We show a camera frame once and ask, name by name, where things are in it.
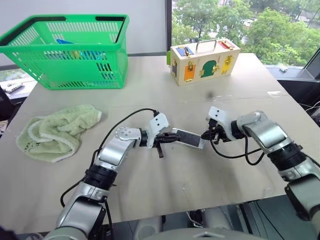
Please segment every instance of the light green towel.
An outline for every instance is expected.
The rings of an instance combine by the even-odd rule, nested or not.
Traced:
[[[33,118],[16,139],[29,157],[55,163],[72,156],[80,135],[100,121],[101,112],[91,105],[79,105]]]

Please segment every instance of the table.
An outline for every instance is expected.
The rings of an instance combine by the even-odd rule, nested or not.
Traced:
[[[15,139],[30,118],[65,107],[92,104],[102,119],[82,134],[76,154],[57,163],[32,160]],[[129,113],[144,107],[165,113],[171,127],[194,133],[207,129],[210,106],[230,111],[233,118],[262,110],[278,122],[304,152],[320,159],[320,130],[254,54],[241,53],[230,76],[177,86],[164,56],[130,57],[123,89],[47,90],[37,84],[0,139],[0,225],[17,233],[55,227],[61,193],[84,176],[92,152],[108,130]],[[141,112],[121,126],[143,128],[152,118]],[[219,144],[227,155],[244,152],[243,140]],[[257,148],[250,139],[249,150]],[[201,208],[237,204],[283,195],[285,182],[264,157],[257,166],[244,158],[224,159],[208,143],[203,151],[178,143],[132,150],[121,166],[108,202],[114,222]],[[252,161],[259,154],[251,155]]]

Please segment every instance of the green foliage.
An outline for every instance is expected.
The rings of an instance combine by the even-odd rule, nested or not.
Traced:
[[[178,22],[176,14],[172,14],[172,45],[188,44],[190,39],[194,39],[197,33],[191,26],[185,26]]]
[[[12,70],[3,70],[3,71],[0,71],[0,82],[15,80],[15,79],[23,79],[26,76],[28,76],[26,72],[20,68],[12,69]]]
[[[320,42],[320,31],[304,22],[267,8],[248,29],[248,42],[242,51],[255,53],[264,64],[303,66],[313,56]]]
[[[319,0],[231,0],[230,5],[217,5],[217,0],[178,0],[172,14],[172,45],[194,40],[228,38],[242,52],[255,53],[269,65],[304,66],[320,46],[320,30],[295,21],[304,8],[313,12]],[[252,11],[261,12],[249,28],[244,21]],[[248,42],[241,43],[243,36]]]
[[[231,6],[219,7],[213,15],[212,28],[218,32],[217,38],[227,38],[236,45],[241,44],[244,36],[244,21],[253,16],[249,3],[233,0]]]
[[[176,16],[184,26],[192,26],[200,40],[210,31],[212,16],[218,0],[178,0]]]

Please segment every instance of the black cable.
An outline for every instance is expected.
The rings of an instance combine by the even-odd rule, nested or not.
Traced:
[[[110,209],[109,209],[107,198],[104,199],[104,205],[105,205],[105,209],[106,209],[106,214],[108,216],[109,228],[110,228],[110,233],[111,233],[111,240],[115,240],[114,226],[112,225],[111,214],[110,214]]]
[[[90,167],[92,167],[94,165],[95,159],[96,159],[96,155],[99,154],[99,152],[101,151],[103,145],[105,144],[105,141],[107,140],[107,138],[109,137],[109,135],[111,134],[111,132],[121,123],[123,123],[125,120],[127,120],[128,118],[130,118],[132,115],[142,112],[142,111],[152,111],[153,112],[153,117],[155,117],[156,115],[159,114],[159,112],[155,109],[152,108],[141,108],[137,111],[134,111],[132,113],[130,113],[128,116],[126,116],[125,118],[123,118],[122,120],[120,120],[119,122],[117,122],[111,129],[110,131],[106,134],[106,136],[104,137],[104,139],[102,140],[100,146],[98,149],[94,150],[93,154],[92,154],[92,159],[91,159],[91,163],[90,163]],[[75,188],[82,180],[84,180],[84,177],[78,181],[77,183],[75,183],[74,185],[72,185],[71,187],[69,187],[64,193],[62,193],[61,197],[60,197],[60,203],[62,205],[62,207],[65,207],[65,203],[64,203],[64,196],[70,192],[73,188]]]
[[[256,205],[258,206],[258,208],[260,209],[260,211],[262,212],[262,214],[264,215],[264,217],[268,220],[268,222],[271,224],[271,226],[273,227],[273,229],[279,234],[279,236],[285,240],[285,238],[280,234],[280,232],[278,231],[278,229],[275,227],[275,225],[273,225],[273,223],[270,221],[270,219],[267,217],[267,215],[265,214],[265,212],[262,210],[262,208],[260,207],[259,203],[256,201],[255,202]]]
[[[107,138],[109,137],[109,135],[111,134],[111,132],[121,123],[123,123],[125,120],[127,120],[128,118],[130,118],[132,115],[142,112],[142,111],[152,111],[153,112],[153,116],[155,117],[159,112],[157,110],[154,110],[152,108],[141,108],[137,111],[134,111],[132,113],[130,113],[128,116],[126,116],[124,119],[122,119],[121,121],[119,121],[118,123],[116,123],[111,129],[110,131],[107,133],[107,135],[104,137],[104,139],[102,140],[100,146],[99,146],[99,151],[102,149],[103,145],[105,144],[105,141],[107,140]]]
[[[261,215],[260,215],[260,211],[257,211],[258,212],[258,215],[259,215],[259,218],[260,218],[260,221],[262,222],[262,226],[263,226],[263,229],[264,229],[264,232],[265,232],[265,234],[266,234],[266,238],[267,239],[269,239],[269,236],[268,236],[268,232],[267,232],[267,229],[266,229],[266,226],[263,224],[263,220],[262,220],[262,217],[261,217]],[[255,220],[255,218],[253,217],[253,219],[254,219],[254,223],[255,223],[255,225],[256,226],[258,226],[258,224],[257,224],[257,222],[256,222],[256,220]]]
[[[73,184],[71,187],[69,187],[67,190],[65,190],[65,191],[61,194],[61,196],[60,196],[60,203],[61,203],[62,207],[65,207],[65,206],[66,206],[65,203],[64,203],[64,197],[65,197],[65,195],[66,195],[68,192],[70,192],[73,188],[75,188],[75,187],[76,187],[82,180],[84,180],[84,179],[85,179],[85,177],[81,178],[81,180],[77,181],[75,184]]]
[[[216,154],[218,154],[219,156],[221,156],[221,157],[223,157],[223,158],[226,158],[226,159],[238,159],[238,158],[242,158],[242,157],[245,157],[245,156],[246,156],[245,154],[238,155],[238,156],[227,156],[227,155],[224,155],[224,154],[220,153],[220,152],[216,149],[214,143],[212,142],[211,131],[212,131],[212,129],[209,129],[209,131],[208,131],[208,133],[209,133],[209,141],[210,141],[210,144],[211,144],[211,146],[212,146],[212,148],[213,148],[213,150],[215,151]],[[253,150],[253,151],[250,151],[250,152],[248,152],[247,154],[250,155],[250,154],[256,153],[256,152],[258,152],[258,151],[260,151],[260,150],[261,150],[261,148],[256,149],[256,150]]]
[[[245,156],[246,162],[251,166],[257,165],[258,163],[261,162],[261,160],[264,157],[265,153],[263,152],[256,162],[250,162],[249,157],[248,157],[249,153],[248,153],[248,137],[247,136],[244,136],[244,142],[245,142],[245,145],[244,145],[244,156]]]
[[[134,238],[134,231],[132,230],[132,227],[131,227],[131,225],[130,225],[130,222],[127,221],[127,223],[129,224],[129,228],[130,228],[130,231],[131,231],[131,234],[132,234],[132,238]]]
[[[97,153],[100,152],[99,149],[94,150],[93,154],[92,154],[92,159],[91,159],[91,163],[90,163],[90,167],[92,167],[94,165],[95,159],[96,159],[96,155]]]

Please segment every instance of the tree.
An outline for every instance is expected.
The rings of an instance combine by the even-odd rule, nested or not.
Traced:
[[[179,23],[175,13],[172,14],[172,46],[188,44],[190,39],[194,39],[197,33],[192,30],[191,26],[185,26]]]
[[[255,53],[264,64],[303,66],[316,52],[320,32],[304,22],[291,22],[288,15],[267,8],[247,31],[244,52]]]
[[[319,26],[320,25],[320,0],[311,0],[311,2],[309,2],[305,7],[305,10],[307,12],[312,13],[313,15],[312,19],[308,24],[308,27],[310,26],[311,23]]]
[[[256,14],[270,8],[287,13],[293,20],[297,20],[304,9],[316,11],[319,5],[319,0],[250,0],[250,7]]]
[[[240,45],[244,36],[244,21],[253,16],[249,7],[244,0],[233,0],[231,5],[219,7],[212,18],[212,28],[218,32],[216,37],[228,38]]]
[[[192,26],[201,40],[204,34],[210,31],[210,23],[217,9],[218,0],[178,0],[177,9],[174,10],[179,23]]]

